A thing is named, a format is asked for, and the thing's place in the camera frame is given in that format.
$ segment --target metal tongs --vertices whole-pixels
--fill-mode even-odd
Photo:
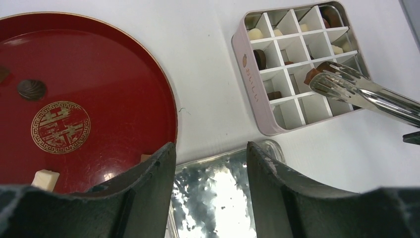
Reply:
[[[326,61],[317,70],[320,73],[309,82],[313,91],[420,127],[419,102],[386,89],[358,71],[339,63]]]

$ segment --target silver tray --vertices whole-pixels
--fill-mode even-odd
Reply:
[[[258,145],[285,163],[277,142]],[[172,238],[255,238],[246,149],[177,166],[168,231]]]

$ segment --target chocolate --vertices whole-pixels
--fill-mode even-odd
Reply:
[[[321,9],[321,16],[325,19],[330,27],[341,27],[340,15],[335,8],[323,7]]]
[[[331,26],[329,25],[328,21],[325,20],[325,18],[323,18],[322,21],[324,22],[325,28],[331,28]]]
[[[267,93],[268,99],[271,100],[276,100],[281,98],[281,92],[280,91],[276,91],[276,92],[272,92],[272,93]]]
[[[281,31],[279,29],[274,29],[273,30],[274,36],[282,36],[283,33],[281,33]]]
[[[302,24],[302,25],[299,25],[299,26],[301,27],[302,32],[309,31],[309,26],[307,24]]]
[[[335,45],[331,45],[332,47],[332,51],[334,52],[335,55],[339,55],[344,53],[344,50],[341,47],[335,46]]]
[[[250,41],[253,41],[253,40],[259,40],[259,39],[264,38],[264,35],[260,29],[254,28],[248,31],[248,37],[250,38]]]
[[[17,85],[17,92],[23,99],[37,101],[43,98],[47,91],[45,84],[39,80],[25,79]]]
[[[306,78],[303,81],[303,83],[305,83],[306,85],[309,85],[309,83],[311,82],[311,80],[318,74],[320,74],[321,72],[318,71],[316,68],[311,69],[307,74],[306,74]]]
[[[258,69],[263,70],[267,68],[267,59],[265,53],[262,50],[254,50],[254,57],[257,61]]]
[[[330,62],[330,61],[325,61],[322,62],[318,67],[311,69],[307,74],[306,74],[306,78],[303,81],[303,83],[309,85],[309,83],[311,82],[311,80],[318,74],[324,72],[324,71],[329,71],[332,73],[335,73],[337,70],[335,70],[334,68],[332,68],[330,66],[330,64],[334,64],[334,62]]]

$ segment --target gold rim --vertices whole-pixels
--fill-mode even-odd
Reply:
[[[78,16],[78,17],[83,17],[83,18],[87,18],[89,20],[93,20],[93,21],[97,21],[99,23],[105,24],[109,27],[114,28],[115,30],[123,33],[124,35],[126,35],[127,37],[129,37],[132,41],[134,41],[135,43],[137,43],[141,48],[143,48],[143,50],[146,51],[146,53],[153,59],[153,61],[156,63],[156,65],[159,67],[160,71],[162,72],[163,76],[165,77],[166,83],[169,86],[169,90],[171,92],[171,96],[172,96],[172,100],[173,100],[173,105],[174,105],[174,109],[175,109],[175,141],[174,144],[176,144],[177,139],[178,139],[178,111],[176,109],[176,103],[175,103],[175,96],[173,94],[173,90],[171,87],[171,84],[169,83],[169,80],[165,74],[165,71],[163,71],[162,67],[160,66],[159,62],[156,60],[156,58],[146,49],[146,47],[144,47],[139,41],[137,41],[135,38],[133,38],[131,35],[129,35],[128,33],[126,33],[125,31],[119,29],[116,26],[113,26],[107,22],[104,22],[102,20],[93,18],[93,17],[89,17],[89,16],[85,16],[85,15],[80,15],[80,14],[76,14],[76,13],[69,13],[69,12],[61,12],[61,11],[35,11],[35,12],[27,12],[27,13],[20,13],[20,14],[15,14],[15,15],[11,15],[11,16],[5,16],[5,17],[1,17],[1,20],[4,19],[8,19],[8,18],[12,18],[12,17],[16,17],[16,16],[22,16],[22,15],[33,15],[33,14],[64,14],[64,15],[73,15],[73,16]]]

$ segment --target caramel chocolate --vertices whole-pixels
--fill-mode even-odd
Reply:
[[[306,85],[309,85],[309,83],[311,82],[311,80],[318,74],[320,74],[321,72],[318,71],[316,68],[311,69],[307,74],[306,74],[306,78],[303,81],[303,83],[305,83]]]

